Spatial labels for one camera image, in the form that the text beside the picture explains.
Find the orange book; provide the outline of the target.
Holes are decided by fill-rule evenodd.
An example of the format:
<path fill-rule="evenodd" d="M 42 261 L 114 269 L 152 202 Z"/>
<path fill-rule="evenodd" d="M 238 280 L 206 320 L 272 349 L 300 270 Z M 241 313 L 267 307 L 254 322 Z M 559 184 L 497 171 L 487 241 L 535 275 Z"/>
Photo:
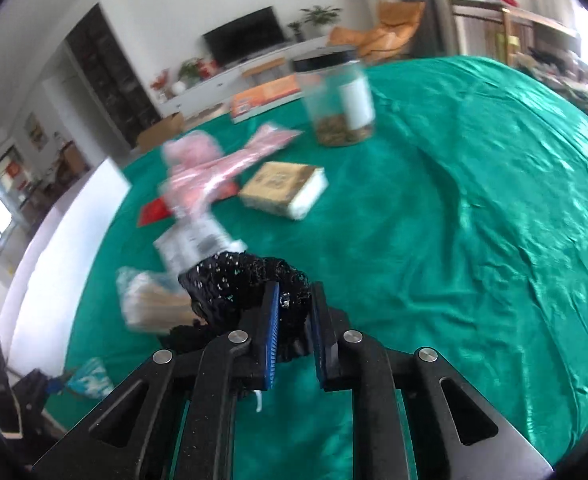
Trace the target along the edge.
<path fill-rule="evenodd" d="M 244 122 L 267 110 L 295 101 L 302 96 L 294 75 L 260 84 L 232 96 L 229 115 L 235 124 Z"/>

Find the pink plastic bag roll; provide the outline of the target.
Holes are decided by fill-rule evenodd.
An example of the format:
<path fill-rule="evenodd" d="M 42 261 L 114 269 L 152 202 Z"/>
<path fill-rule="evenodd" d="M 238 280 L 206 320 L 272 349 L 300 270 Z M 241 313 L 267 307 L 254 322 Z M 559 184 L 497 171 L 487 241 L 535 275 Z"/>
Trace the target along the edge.
<path fill-rule="evenodd" d="M 242 148 L 221 158 L 189 169 L 168 169 L 160 186 L 165 203 L 177 218 L 205 214 L 222 186 L 234 181 L 251 166 L 283 150 L 302 132 L 265 122 Z"/>

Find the white tv cabinet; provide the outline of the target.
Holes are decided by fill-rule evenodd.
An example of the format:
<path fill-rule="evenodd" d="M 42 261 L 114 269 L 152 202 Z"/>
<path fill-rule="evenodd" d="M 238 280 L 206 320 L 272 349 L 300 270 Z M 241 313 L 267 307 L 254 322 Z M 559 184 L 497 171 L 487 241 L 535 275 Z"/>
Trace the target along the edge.
<path fill-rule="evenodd" d="M 300 55 L 324 47 L 328 39 L 328 36 L 320 36 L 299 42 L 298 44 L 288 44 L 283 48 L 236 64 L 236 66 L 228 68 L 228 70 L 223 70 L 213 77 L 197 82 L 194 86 L 187 88 L 187 90 L 184 90 L 178 96 L 174 96 L 167 102 L 155 104 L 157 113 L 160 114 L 161 118 L 178 112 L 182 113 L 184 117 L 189 117 L 214 105 L 228 103 L 232 96 L 253 88 L 243 79 L 242 72 L 244 70 L 283 56 L 286 58 L 286 67 L 288 68 L 289 75 L 292 73 L 292 58 L 297 58 Z"/>

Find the black mesh bath pouf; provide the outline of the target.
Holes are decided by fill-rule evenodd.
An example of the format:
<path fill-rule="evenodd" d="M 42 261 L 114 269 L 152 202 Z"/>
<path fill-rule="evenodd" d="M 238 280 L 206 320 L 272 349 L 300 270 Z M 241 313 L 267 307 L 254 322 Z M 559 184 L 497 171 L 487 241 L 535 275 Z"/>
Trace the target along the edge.
<path fill-rule="evenodd" d="M 242 314 L 262 304 L 270 282 L 279 285 L 280 294 L 278 360 L 307 356 L 311 352 L 306 328 L 311 308 L 308 277 L 283 259 L 247 252 L 220 252 L 178 276 L 199 320 L 172 328 L 162 339 L 163 346 L 177 354 L 190 353 L 236 330 Z"/>

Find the orange lounge chair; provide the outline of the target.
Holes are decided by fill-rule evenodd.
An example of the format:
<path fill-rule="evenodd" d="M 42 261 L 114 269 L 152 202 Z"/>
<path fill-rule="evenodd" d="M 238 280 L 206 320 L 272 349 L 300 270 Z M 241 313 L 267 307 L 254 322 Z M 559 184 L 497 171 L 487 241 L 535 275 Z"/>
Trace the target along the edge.
<path fill-rule="evenodd" d="M 376 5 L 378 24 L 372 29 L 335 26 L 329 35 L 329 47 L 352 47 L 361 61 L 375 64 L 397 58 L 418 31 L 424 2 L 384 2 Z"/>

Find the cardboard box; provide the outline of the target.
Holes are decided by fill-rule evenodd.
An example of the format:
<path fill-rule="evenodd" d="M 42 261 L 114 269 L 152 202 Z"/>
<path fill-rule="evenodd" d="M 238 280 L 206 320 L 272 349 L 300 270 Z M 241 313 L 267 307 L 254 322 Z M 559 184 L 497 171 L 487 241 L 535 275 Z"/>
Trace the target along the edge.
<path fill-rule="evenodd" d="M 145 129 L 137 137 L 137 147 L 141 154 L 152 151 L 168 140 L 183 133 L 184 117 L 180 112 L 163 118 L 152 127 Z"/>

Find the yellow tissue pack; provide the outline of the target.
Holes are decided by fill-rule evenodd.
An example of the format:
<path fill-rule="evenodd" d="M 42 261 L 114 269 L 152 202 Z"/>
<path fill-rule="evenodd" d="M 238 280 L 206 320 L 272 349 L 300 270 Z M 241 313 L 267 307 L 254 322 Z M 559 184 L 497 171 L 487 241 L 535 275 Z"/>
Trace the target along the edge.
<path fill-rule="evenodd" d="M 322 167 L 265 162 L 239 192 L 244 206 L 291 220 L 303 220 L 329 182 Z"/>

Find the red foil packet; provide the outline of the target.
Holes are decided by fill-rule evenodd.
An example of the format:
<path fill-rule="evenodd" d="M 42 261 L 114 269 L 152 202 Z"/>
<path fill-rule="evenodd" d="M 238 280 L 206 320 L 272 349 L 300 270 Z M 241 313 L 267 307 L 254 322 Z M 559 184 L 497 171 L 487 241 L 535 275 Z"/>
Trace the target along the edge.
<path fill-rule="evenodd" d="M 222 188 L 218 191 L 218 195 L 215 198 L 216 202 L 222 200 L 228 200 L 228 198 L 237 196 L 240 187 L 236 181 L 225 183 Z M 145 204 L 140 212 L 137 221 L 137 226 L 148 226 L 149 224 L 165 220 L 172 216 L 172 211 L 169 209 L 164 201 L 163 197 L 157 197 L 152 202 Z"/>

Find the white foam board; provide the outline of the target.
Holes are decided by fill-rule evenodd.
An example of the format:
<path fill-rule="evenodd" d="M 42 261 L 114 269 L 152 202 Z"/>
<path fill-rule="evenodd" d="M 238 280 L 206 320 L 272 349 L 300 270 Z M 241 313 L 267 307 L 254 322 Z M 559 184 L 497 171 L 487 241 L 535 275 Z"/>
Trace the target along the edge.
<path fill-rule="evenodd" d="M 58 200 L 15 271 L 0 312 L 9 369 L 62 373 L 93 261 L 131 184 L 107 158 Z"/>

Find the black television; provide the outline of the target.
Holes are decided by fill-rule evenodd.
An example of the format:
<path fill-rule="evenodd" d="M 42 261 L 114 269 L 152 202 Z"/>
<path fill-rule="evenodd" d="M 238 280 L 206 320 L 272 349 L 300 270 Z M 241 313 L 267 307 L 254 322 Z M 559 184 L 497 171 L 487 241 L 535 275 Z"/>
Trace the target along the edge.
<path fill-rule="evenodd" d="M 286 43 L 272 6 L 214 28 L 203 39 L 219 66 L 246 60 L 255 53 Z"/>

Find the potted green plant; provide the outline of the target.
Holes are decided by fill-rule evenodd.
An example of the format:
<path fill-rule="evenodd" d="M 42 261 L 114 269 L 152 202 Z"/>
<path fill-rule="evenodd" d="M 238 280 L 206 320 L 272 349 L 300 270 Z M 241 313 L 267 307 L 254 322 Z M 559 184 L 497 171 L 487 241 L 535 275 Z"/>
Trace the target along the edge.
<path fill-rule="evenodd" d="M 303 21 L 319 36 L 329 36 L 332 28 L 340 21 L 343 9 L 337 6 L 308 6 L 301 8 Z"/>

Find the clear jar black lid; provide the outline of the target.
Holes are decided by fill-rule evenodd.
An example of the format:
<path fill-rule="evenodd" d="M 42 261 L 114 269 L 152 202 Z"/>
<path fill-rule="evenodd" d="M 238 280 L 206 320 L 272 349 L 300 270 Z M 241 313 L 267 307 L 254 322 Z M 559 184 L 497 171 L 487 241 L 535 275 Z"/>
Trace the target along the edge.
<path fill-rule="evenodd" d="M 321 145 L 340 148 L 372 136 L 372 92 L 355 47 L 319 48 L 293 58 L 291 64 Z"/>

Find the white printed snack bag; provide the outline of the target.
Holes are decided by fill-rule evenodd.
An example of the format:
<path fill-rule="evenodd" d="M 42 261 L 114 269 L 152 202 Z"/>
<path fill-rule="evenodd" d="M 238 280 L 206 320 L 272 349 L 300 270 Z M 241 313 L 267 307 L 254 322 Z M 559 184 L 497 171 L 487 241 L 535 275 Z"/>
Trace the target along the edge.
<path fill-rule="evenodd" d="M 192 220 L 177 220 L 154 240 L 154 247 L 171 274 L 186 272 L 220 252 L 245 252 L 247 248 L 243 240 L 232 240 L 211 214 Z"/>

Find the pink mesh bath pouf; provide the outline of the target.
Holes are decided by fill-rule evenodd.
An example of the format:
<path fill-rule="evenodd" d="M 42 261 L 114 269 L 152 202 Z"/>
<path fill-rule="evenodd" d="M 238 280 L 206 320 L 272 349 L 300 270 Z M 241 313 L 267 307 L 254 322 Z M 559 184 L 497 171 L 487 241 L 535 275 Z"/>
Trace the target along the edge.
<path fill-rule="evenodd" d="M 218 141 L 203 130 L 193 130 L 161 147 L 164 161 L 171 170 L 189 169 L 224 156 Z"/>

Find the green satin tablecloth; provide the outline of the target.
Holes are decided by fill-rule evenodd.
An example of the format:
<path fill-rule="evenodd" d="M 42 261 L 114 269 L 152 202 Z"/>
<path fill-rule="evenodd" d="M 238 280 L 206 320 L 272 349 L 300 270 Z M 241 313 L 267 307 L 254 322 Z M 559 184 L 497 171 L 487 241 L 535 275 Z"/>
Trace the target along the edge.
<path fill-rule="evenodd" d="M 213 213 L 248 252 L 323 282 L 332 307 L 388 348 L 442 352 L 556 463 L 588 428 L 588 116 L 488 58 L 428 58 L 368 69 L 373 136 L 320 146 L 300 101 L 202 129 L 235 152 L 264 122 L 303 130 L 277 160 L 321 166 L 329 187 L 303 221 L 248 209 Z M 123 170 L 131 189 L 81 297 L 65 367 L 103 361 L 118 384 L 156 337 L 128 330 L 116 273 L 160 272 L 137 227 L 167 169 L 160 151 Z M 352 402 L 324 393 L 311 356 L 239 404 L 233 479 L 351 479 Z"/>

